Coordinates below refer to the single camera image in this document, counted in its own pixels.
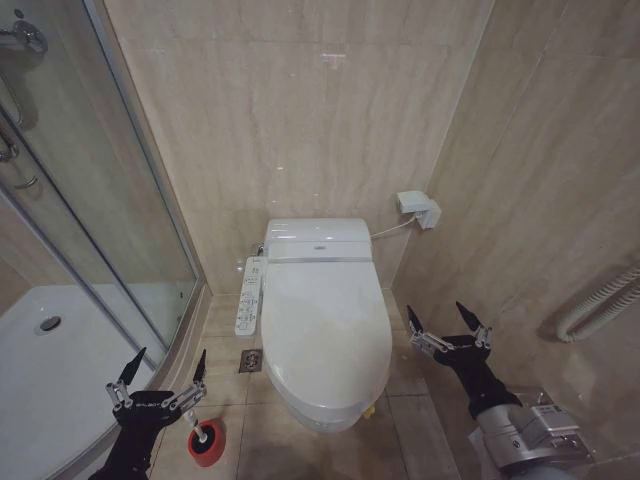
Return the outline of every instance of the yellow object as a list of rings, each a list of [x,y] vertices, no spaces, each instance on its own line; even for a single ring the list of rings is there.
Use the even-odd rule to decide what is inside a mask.
[[[374,413],[376,413],[376,406],[375,405],[371,405],[369,408],[367,408],[364,413],[362,414],[362,416],[364,418],[366,418],[367,420],[369,420],[371,418],[371,415],[373,415]]]

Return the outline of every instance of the beige wall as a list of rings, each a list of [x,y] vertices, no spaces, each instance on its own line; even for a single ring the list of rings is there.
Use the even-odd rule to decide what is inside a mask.
[[[0,197],[0,259],[28,285],[74,283],[66,270]]]
[[[429,180],[491,0],[107,0],[215,293],[272,217],[400,219]],[[378,240],[391,284],[408,233]]]
[[[31,288],[29,283],[2,258],[0,258],[0,285],[2,285],[0,289],[0,316]]]
[[[589,478],[640,468],[640,308],[584,342],[551,332],[640,258],[638,32],[639,2],[496,1],[429,183],[441,223],[412,233],[393,285],[438,334],[464,330],[455,300],[493,325],[496,373],[542,385],[585,428],[603,462]],[[478,478],[462,389],[424,368],[462,476]]]

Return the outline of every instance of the toilet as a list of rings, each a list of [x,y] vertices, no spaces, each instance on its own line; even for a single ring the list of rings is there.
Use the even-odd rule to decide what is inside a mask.
[[[351,427],[382,394],[391,326],[364,220],[275,219],[264,242],[264,368],[290,412]]]

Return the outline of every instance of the power cord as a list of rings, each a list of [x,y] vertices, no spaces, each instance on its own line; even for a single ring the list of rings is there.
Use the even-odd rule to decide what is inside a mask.
[[[400,225],[396,225],[395,227],[388,228],[388,229],[383,230],[383,231],[381,231],[381,232],[374,233],[374,234],[372,234],[372,235],[371,235],[371,238],[378,238],[379,236],[384,235],[385,233],[389,233],[389,232],[391,232],[391,231],[393,231],[393,230],[397,230],[398,228],[406,227],[406,226],[407,226],[407,225],[409,225],[411,222],[413,222],[416,218],[418,218],[418,217],[416,217],[416,215],[414,214],[414,215],[412,215],[412,216],[411,216],[411,218],[410,218],[409,220],[407,220],[406,222],[401,223]]]

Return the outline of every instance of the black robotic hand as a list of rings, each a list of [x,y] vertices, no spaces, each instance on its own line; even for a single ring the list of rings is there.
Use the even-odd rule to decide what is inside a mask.
[[[113,416],[121,427],[104,466],[90,480],[146,480],[151,451],[158,433],[178,420],[206,393],[202,380],[205,373],[206,350],[202,352],[193,384],[176,395],[169,390],[140,390],[127,393],[146,348],[124,367],[118,381],[107,384],[114,407]]]
[[[473,335],[439,338],[424,332],[417,315],[407,305],[410,327],[414,332],[412,343],[433,355],[436,362],[453,369],[469,397],[469,413],[474,419],[496,405],[521,405],[486,363],[491,354],[490,329],[485,328],[478,317],[464,305],[456,302],[456,306],[464,322],[474,332]]]

